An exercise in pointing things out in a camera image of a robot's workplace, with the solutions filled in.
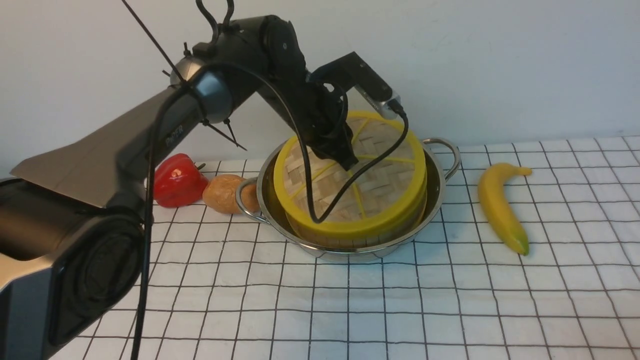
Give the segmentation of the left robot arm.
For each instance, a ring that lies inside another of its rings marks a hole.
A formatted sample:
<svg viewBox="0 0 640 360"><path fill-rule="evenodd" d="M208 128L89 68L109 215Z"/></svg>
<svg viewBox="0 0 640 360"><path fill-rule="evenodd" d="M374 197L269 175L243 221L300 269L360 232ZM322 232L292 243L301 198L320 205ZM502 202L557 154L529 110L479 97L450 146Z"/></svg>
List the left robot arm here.
<svg viewBox="0 0 640 360"><path fill-rule="evenodd" d="M320 158L356 164L346 95L313 80L291 22L213 23L171 84L1 182L1 358L46 360L147 280L156 167L255 93Z"/></svg>

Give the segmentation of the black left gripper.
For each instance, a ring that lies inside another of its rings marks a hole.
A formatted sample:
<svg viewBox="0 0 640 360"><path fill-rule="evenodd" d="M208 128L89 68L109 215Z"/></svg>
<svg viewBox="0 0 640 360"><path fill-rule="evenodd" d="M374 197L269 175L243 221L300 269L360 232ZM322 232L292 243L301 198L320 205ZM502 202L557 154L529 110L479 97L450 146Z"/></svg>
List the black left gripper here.
<svg viewBox="0 0 640 360"><path fill-rule="evenodd" d="M356 166L353 132L346 124L346 92L328 83L309 82L305 75L281 75L279 85L307 147L317 156L328 156L345 171Z"/></svg>

